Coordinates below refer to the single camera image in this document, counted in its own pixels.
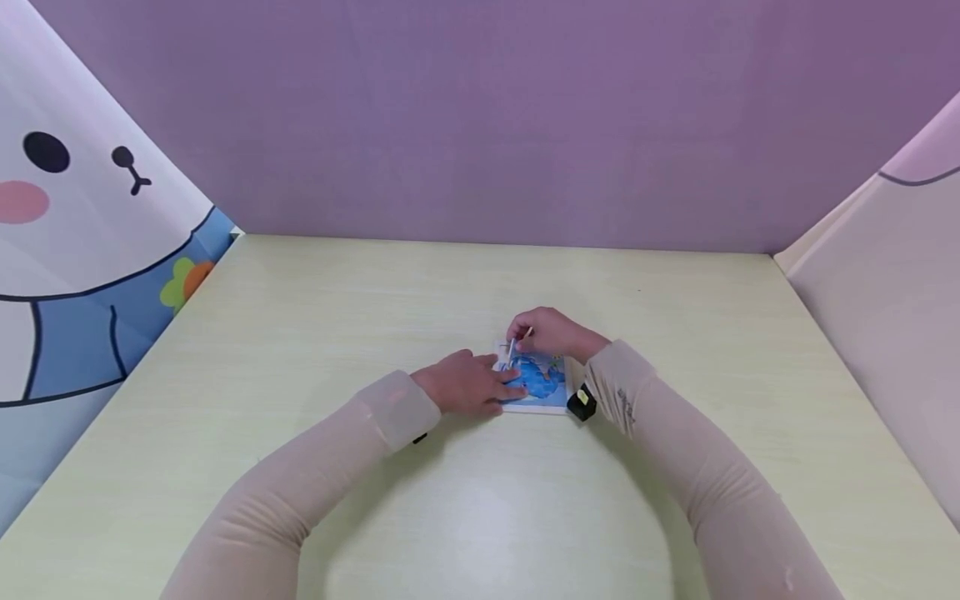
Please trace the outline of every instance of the left hand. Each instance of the left hand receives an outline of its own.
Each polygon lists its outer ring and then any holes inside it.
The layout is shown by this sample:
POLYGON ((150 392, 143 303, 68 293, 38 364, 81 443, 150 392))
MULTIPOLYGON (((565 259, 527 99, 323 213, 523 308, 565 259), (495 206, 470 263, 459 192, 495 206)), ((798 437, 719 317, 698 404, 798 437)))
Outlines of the left hand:
POLYGON ((494 371, 494 363, 496 354, 474 356, 469 350, 460 350, 410 376, 443 414, 495 417, 503 412, 499 400, 523 398, 527 390, 504 385, 520 377, 520 372, 494 371))

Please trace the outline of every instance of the cartoon nose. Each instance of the cartoon nose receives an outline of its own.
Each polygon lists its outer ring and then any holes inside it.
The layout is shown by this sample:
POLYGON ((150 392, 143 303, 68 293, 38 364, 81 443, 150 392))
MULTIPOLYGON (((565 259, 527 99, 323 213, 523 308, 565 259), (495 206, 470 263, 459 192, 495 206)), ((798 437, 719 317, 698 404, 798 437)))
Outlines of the cartoon nose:
POLYGON ((117 146, 110 154, 113 158, 113 164, 124 169, 133 167, 133 153, 126 146, 117 146))
POLYGON ((140 187, 153 184, 153 182, 147 178, 140 177, 140 174, 136 172, 135 168, 133 168, 133 153, 130 151, 130 148, 127 148, 126 146, 117 146, 113 149, 113 152, 110 153, 110 158, 113 159, 113 164, 117 165, 121 169, 127 169, 130 171, 130 174, 133 175, 133 188, 130 190, 131 196, 136 196, 139 194, 140 187))

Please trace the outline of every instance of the small black object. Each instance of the small black object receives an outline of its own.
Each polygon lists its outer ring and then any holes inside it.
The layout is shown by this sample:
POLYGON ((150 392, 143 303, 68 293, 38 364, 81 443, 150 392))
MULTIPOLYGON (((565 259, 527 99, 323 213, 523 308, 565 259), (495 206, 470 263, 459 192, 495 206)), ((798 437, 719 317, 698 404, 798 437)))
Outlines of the small black object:
POLYGON ((573 393, 573 396, 566 402, 566 410, 583 421, 587 420, 597 412, 597 401, 590 393, 587 383, 580 386, 580 389, 573 393))
POLYGON ((113 159, 113 164, 121 169, 127 169, 130 171, 130 174, 133 175, 133 188, 130 190, 131 196, 139 194, 141 186, 153 185, 152 181, 145 177, 140 177, 140 174, 136 172, 136 169, 133 167, 133 153, 130 151, 130 148, 117 146, 113 149, 113 152, 110 153, 110 158, 113 159))
POLYGON ((23 138, 23 153, 47 173, 62 173, 70 166, 70 153, 63 142, 47 132, 30 132, 23 138))

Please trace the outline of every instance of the cartoon eye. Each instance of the cartoon eye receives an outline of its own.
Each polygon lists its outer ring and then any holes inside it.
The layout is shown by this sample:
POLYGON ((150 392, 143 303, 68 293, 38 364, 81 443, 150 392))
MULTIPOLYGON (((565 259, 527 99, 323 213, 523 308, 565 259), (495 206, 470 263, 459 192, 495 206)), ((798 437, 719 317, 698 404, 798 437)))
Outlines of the cartoon eye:
POLYGON ((30 132, 23 138, 23 152, 47 173, 62 173, 70 166, 70 153, 63 142, 50 133, 30 132))

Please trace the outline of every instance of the light green table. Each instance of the light green table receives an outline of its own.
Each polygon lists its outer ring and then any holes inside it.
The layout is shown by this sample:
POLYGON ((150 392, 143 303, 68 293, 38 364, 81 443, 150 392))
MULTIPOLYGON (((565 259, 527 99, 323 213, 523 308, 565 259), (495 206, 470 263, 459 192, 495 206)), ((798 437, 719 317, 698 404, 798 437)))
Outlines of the light green table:
MULTIPOLYGON (((259 458, 538 304, 723 427, 848 599, 957 597, 960 536, 770 258, 245 236, 0 540, 0 598, 156 597, 259 458)), ((706 597, 683 516, 590 423, 445 422, 318 528, 301 597, 706 597)))

